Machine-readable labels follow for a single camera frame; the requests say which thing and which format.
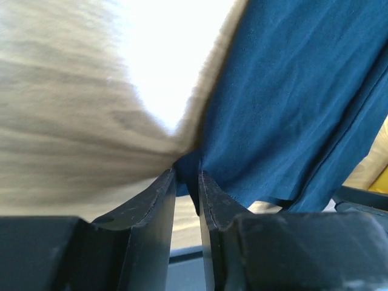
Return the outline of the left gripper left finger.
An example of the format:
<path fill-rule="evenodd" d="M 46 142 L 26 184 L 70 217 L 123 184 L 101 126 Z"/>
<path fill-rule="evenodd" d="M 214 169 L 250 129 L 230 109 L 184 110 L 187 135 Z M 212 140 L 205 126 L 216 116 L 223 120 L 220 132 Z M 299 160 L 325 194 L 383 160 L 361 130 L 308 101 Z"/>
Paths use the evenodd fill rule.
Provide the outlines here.
<path fill-rule="evenodd" d="M 164 290 L 176 173 L 87 222 L 77 216 L 3 216 L 2 290 Z"/>

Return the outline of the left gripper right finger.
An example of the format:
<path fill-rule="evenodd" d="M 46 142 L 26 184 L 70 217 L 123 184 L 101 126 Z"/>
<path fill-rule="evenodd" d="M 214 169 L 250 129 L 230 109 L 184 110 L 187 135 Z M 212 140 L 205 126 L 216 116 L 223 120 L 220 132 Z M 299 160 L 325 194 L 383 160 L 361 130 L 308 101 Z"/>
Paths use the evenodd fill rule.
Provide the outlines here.
<path fill-rule="evenodd" d="M 363 212 L 254 214 L 198 176 L 207 290 L 386 290 L 387 228 Z"/>

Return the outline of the navy tank top maroon trim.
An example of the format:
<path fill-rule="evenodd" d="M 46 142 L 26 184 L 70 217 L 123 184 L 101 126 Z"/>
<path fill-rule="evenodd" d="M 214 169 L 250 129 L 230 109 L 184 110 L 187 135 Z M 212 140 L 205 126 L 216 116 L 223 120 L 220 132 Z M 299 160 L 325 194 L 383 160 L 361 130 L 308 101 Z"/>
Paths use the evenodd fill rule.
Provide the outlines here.
<path fill-rule="evenodd" d="M 249 1 L 177 194 L 198 205 L 205 171 L 244 207 L 322 211 L 386 116 L 386 1 Z"/>

